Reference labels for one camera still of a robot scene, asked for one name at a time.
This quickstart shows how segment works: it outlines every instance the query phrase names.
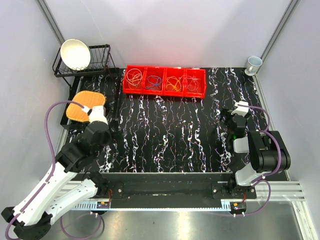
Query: gray floor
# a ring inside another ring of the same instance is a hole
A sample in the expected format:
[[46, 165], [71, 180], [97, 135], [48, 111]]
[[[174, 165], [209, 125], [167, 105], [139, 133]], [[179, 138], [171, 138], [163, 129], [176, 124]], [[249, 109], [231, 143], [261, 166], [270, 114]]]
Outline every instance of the gray floor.
[[[247, 212], [259, 208], [249, 203]], [[83, 211], [70, 211], [63, 216], [67, 225]], [[288, 202], [271, 202], [266, 209], [244, 218], [214, 216], [208, 212], [110, 211], [103, 215], [105, 228], [96, 240], [302, 240], [293, 207]], [[98, 219], [85, 216], [67, 232], [75, 237], [90, 235]], [[68, 240], [56, 222], [44, 240]]]

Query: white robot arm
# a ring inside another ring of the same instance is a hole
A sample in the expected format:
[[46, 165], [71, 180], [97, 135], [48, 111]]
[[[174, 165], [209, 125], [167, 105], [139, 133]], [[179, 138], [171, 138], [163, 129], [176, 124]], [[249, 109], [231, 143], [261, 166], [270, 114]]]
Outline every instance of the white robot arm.
[[1, 213], [8, 223], [16, 218], [12, 224], [20, 239], [41, 239], [51, 225], [74, 206], [88, 198], [101, 198], [108, 194], [108, 181], [100, 173], [92, 172], [76, 188], [55, 199], [63, 186], [91, 164], [97, 151], [111, 141], [105, 108], [84, 107], [83, 111], [89, 115], [89, 125], [82, 134], [61, 148], [55, 157], [55, 169], [49, 181], [47, 178], [53, 166], [21, 203], [15, 207], [6, 207]]

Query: black dish rack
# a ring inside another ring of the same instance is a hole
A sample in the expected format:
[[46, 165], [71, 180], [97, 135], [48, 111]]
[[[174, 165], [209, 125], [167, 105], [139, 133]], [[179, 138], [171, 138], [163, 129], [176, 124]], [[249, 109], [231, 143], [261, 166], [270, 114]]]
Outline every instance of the black dish rack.
[[110, 53], [111, 47], [109, 44], [89, 46], [91, 60], [88, 67], [81, 67], [75, 70], [69, 68], [64, 61], [62, 61], [60, 49], [61, 48], [59, 48], [52, 65], [52, 70], [57, 78], [103, 74], [108, 68], [110, 59], [113, 67], [116, 67]]
[[[79, 84], [81, 84], [81, 79], [84, 76], [99, 76], [99, 75], [108, 75], [112, 82], [114, 83], [114, 107], [112, 112], [112, 120], [110, 122], [110, 128], [116, 131], [119, 128], [119, 97], [120, 97], [120, 87], [121, 87], [121, 77], [120, 77], [120, 70], [118, 67], [115, 66], [114, 60], [111, 56], [110, 50], [111, 47], [109, 44], [104, 45], [94, 45], [89, 46], [90, 50], [90, 63], [86, 68], [79, 68], [77, 70], [73, 70], [66, 66], [63, 62], [60, 54], [61, 48], [59, 48], [58, 53], [55, 56], [52, 70], [54, 75], [57, 78], [63, 78], [63, 80], [69, 86], [69, 100], [72, 100], [79, 89]], [[75, 77], [72, 86], [69, 82], [65, 79], [65, 77]], [[66, 105], [64, 109], [63, 116], [61, 118], [60, 125], [63, 126], [65, 129], [83, 129], [84, 124], [79, 122], [76, 124], [68, 124], [68, 118], [66, 115], [67, 108], [69, 104]]]

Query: white bowl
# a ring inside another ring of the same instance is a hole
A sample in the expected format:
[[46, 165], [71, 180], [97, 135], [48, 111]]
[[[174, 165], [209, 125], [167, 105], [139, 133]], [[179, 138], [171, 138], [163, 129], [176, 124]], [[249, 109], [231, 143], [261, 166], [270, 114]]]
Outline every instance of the white bowl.
[[84, 70], [90, 64], [90, 50], [80, 40], [69, 39], [65, 41], [61, 46], [60, 54], [64, 64], [72, 70]]

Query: white wall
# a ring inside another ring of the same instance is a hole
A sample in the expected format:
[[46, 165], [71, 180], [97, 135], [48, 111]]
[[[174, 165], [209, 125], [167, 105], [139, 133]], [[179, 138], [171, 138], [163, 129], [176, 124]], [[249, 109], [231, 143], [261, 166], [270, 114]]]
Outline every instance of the white wall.
[[46, 0], [66, 39], [111, 45], [128, 64], [243, 67], [290, 0]]
[[258, 73], [320, 236], [320, 1], [303, 0]]
[[[35, 0], [0, 2], [0, 211], [20, 203], [51, 164], [44, 132], [48, 107], [68, 98], [53, 75], [59, 49]], [[54, 146], [61, 133], [62, 106], [50, 114]], [[0, 217], [0, 239], [7, 224]]]

